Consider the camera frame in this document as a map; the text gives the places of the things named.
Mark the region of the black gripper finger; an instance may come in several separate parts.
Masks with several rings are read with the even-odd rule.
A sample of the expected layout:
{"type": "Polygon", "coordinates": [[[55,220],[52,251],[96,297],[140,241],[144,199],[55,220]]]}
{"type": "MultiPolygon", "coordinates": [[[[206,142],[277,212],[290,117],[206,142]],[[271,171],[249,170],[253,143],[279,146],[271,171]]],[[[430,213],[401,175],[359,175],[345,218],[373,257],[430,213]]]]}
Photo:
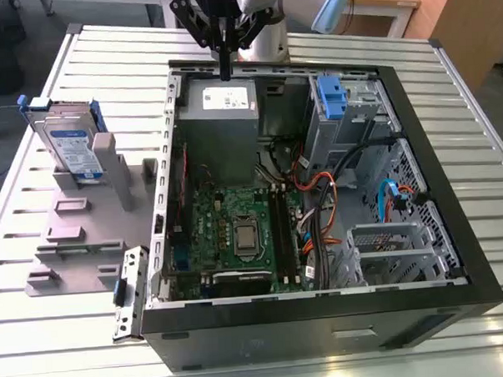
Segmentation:
{"type": "Polygon", "coordinates": [[[220,79],[226,81],[224,36],[220,25],[222,18],[209,18],[195,0],[171,0],[169,6],[201,48],[209,48],[217,53],[220,79]]]}
{"type": "Polygon", "coordinates": [[[237,14],[231,11],[225,22],[224,31],[224,56],[225,74],[229,81],[232,76],[231,54],[240,49],[249,48],[250,44],[259,35],[261,29],[268,25],[274,15],[273,8],[265,8],[252,13],[250,16],[237,14]]]}

